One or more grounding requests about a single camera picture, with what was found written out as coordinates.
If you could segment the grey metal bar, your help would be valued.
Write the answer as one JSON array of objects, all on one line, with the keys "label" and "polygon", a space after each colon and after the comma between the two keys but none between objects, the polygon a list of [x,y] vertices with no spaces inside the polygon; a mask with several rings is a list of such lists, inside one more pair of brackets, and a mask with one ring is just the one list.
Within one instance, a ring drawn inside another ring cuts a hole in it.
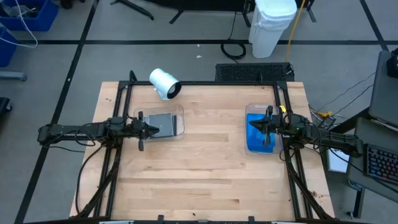
[{"label": "grey metal bar", "polygon": [[0,71],[0,79],[20,80],[20,81],[24,82],[27,80],[27,76],[24,72]]}]

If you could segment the black perforated computer case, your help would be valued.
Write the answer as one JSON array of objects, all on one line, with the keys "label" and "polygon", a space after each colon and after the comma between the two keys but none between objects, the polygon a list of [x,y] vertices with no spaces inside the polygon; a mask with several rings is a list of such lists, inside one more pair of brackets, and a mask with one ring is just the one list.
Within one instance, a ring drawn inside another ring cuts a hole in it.
[{"label": "black perforated computer case", "polygon": [[282,63],[219,63],[216,65],[216,81],[234,82],[294,82],[293,66]]}]

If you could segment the grey desk panel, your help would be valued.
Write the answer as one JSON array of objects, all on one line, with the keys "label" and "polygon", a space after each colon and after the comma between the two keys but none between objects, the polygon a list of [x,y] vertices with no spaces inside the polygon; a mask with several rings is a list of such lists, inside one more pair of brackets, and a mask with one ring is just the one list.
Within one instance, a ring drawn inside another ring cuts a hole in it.
[{"label": "grey desk panel", "polygon": [[369,114],[398,128],[398,55],[379,53]]}]

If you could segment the white trash bin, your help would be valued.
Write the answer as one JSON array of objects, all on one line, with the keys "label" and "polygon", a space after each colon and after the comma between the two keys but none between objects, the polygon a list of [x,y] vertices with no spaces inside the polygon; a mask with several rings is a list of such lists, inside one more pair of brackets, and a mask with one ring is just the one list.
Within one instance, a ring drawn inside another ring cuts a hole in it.
[{"label": "white trash bin", "polygon": [[255,0],[249,33],[254,57],[271,56],[282,33],[293,21],[296,13],[295,0]]}]

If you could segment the grey desk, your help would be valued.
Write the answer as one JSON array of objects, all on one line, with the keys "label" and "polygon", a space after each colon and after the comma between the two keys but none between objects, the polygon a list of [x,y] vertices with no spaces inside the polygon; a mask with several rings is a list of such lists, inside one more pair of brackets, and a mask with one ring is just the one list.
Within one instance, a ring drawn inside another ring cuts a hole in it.
[{"label": "grey desk", "polygon": [[373,178],[364,171],[364,157],[366,155],[364,149],[366,146],[371,144],[391,149],[394,153],[398,153],[398,132],[382,124],[375,123],[374,118],[369,115],[368,108],[350,118],[349,122],[351,122],[349,129],[354,129],[355,135],[359,137],[362,143],[357,147],[360,156],[350,157],[349,159],[348,180],[398,203],[398,185]]}]

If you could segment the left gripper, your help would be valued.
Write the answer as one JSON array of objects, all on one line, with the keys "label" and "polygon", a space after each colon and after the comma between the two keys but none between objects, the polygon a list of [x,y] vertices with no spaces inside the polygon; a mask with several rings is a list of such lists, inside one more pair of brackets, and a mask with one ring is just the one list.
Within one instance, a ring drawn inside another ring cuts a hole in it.
[{"label": "left gripper", "polygon": [[159,128],[152,126],[144,122],[144,113],[142,111],[138,112],[138,117],[131,117],[131,125],[136,133],[136,138],[138,138],[138,148],[139,151],[144,150],[144,137],[146,139],[157,138],[159,133]]}]

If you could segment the blue plastic case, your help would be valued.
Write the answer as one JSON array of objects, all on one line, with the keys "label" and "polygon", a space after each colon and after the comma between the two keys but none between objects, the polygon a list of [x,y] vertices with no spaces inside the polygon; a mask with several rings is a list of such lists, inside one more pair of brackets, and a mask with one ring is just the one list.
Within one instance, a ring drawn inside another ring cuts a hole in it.
[{"label": "blue plastic case", "polygon": [[265,134],[262,134],[256,128],[249,124],[250,121],[263,119],[264,114],[247,113],[246,114],[246,146],[249,152],[258,154],[272,154],[275,147],[274,133],[270,133],[271,143],[268,146],[264,145]]}]

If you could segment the black metal table frame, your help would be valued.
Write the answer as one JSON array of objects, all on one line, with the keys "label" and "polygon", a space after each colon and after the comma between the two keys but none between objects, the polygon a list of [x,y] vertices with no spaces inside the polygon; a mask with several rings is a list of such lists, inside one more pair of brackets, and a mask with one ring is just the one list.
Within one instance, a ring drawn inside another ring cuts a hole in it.
[{"label": "black metal table frame", "polygon": [[183,106],[183,138],[136,139],[119,150],[116,181],[95,215],[115,220],[292,221],[314,217],[291,185],[278,154],[248,154],[244,147],[247,105],[276,102],[272,86],[185,82],[170,105]]}]

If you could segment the clear plastic bin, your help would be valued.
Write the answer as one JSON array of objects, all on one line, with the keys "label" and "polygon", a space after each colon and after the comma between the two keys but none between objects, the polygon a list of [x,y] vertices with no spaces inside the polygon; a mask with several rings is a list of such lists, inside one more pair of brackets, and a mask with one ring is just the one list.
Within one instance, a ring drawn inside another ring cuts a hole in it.
[{"label": "clear plastic bin", "polygon": [[279,109],[275,105],[249,104],[245,114],[245,150],[249,155],[268,155],[278,154],[283,150],[282,138],[274,133],[270,133],[270,143],[265,145],[266,135],[249,124],[250,121],[268,117],[267,109],[272,107],[272,115],[279,114]]},{"label": "clear plastic bin", "polygon": [[155,108],[136,108],[134,110],[134,117],[138,117],[138,112],[142,111],[145,117],[153,114],[162,114],[162,113],[172,113],[177,117],[176,119],[176,135],[174,137],[168,138],[155,138],[155,139],[146,139],[147,142],[156,142],[156,141],[174,141],[183,138],[185,131],[185,123],[184,123],[184,109],[180,104],[175,104],[171,106],[163,106],[163,107],[155,107]]}]

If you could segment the white printed paper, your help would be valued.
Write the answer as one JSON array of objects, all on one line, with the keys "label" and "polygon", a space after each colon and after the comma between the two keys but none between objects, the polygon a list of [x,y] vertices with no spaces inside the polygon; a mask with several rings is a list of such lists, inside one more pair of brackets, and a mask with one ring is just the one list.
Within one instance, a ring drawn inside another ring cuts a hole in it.
[{"label": "white printed paper", "polygon": [[327,169],[332,172],[346,173],[349,155],[336,149],[327,149]]}]

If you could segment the black keyboard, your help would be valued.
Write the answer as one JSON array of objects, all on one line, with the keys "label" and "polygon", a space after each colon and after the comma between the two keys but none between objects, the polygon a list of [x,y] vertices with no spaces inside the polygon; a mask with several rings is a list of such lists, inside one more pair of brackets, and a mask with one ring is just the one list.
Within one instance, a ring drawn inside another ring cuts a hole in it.
[{"label": "black keyboard", "polygon": [[398,185],[398,151],[365,144],[363,151],[364,171],[367,175]]}]

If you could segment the black partition panel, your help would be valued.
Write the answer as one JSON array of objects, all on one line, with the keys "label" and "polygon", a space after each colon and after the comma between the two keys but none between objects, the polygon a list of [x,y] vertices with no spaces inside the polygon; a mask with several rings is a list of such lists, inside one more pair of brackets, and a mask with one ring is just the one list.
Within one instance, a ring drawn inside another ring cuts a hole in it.
[{"label": "black partition panel", "polygon": [[[158,4],[162,7],[169,7],[177,9],[178,13],[169,22],[173,24],[184,11],[230,11],[241,12],[247,27],[251,27],[251,22],[248,19],[248,13],[254,11],[255,0],[143,0]],[[293,5],[299,7],[299,4],[304,2],[307,12],[312,22],[317,22],[312,12],[312,5],[315,0],[293,0]],[[144,8],[134,4],[130,0],[114,0],[110,5],[121,3],[131,9],[149,17],[154,20],[153,15]]]}]

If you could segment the blue storage bin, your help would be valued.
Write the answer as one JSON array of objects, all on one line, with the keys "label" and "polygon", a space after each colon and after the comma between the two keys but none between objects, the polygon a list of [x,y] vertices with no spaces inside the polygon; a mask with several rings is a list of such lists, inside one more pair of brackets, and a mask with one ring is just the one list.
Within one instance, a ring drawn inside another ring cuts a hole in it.
[{"label": "blue storage bin", "polygon": [[[17,2],[21,9],[23,6],[27,6],[28,9],[35,8],[30,16],[28,12],[22,12],[24,22],[21,21]],[[27,30],[26,25],[30,31],[46,32],[58,14],[58,8],[51,0],[3,0],[2,3],[16,9],[16,16],[0,15],[0,23],[9,30]]]},{"label": "blue storage bin", "polygon": [[0,67],[10,64],[17,48],[16,43],[14,36],[5,27],[0,27]]}]

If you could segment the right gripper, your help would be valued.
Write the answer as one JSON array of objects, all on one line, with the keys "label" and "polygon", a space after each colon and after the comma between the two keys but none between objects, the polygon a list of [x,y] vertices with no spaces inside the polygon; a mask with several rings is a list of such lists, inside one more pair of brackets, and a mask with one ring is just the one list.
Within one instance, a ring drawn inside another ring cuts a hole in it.
[{"label": "right gripper", "polygon": [[283,140],[284,145],[287,147],[291,146],[291,140],[287,139],[288,124],[285,121],[286,118],[291,119],[293,113],[287,113],[285,116],[282,114],[273,115],[273,106],[268,106],[266,109],[266,116],[264,119],[250,121],[249,124],[256,128],[260,132],[264,132],[265,141],[264,145],[268,146],[271,143],[270,133],[276,133],[285,135]]}]

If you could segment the black-tray clear jewel case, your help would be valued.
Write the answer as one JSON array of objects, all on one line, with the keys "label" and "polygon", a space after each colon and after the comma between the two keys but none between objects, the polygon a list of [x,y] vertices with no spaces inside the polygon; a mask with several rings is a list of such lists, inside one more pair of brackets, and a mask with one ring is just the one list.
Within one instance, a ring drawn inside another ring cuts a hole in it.
[{"label": "black-tray clear jewel case", "polygon": [[172,113],[162,113],[145,117],[145,122],[159,128],[157,138],[168,138],[176,135],[176,119]]}]

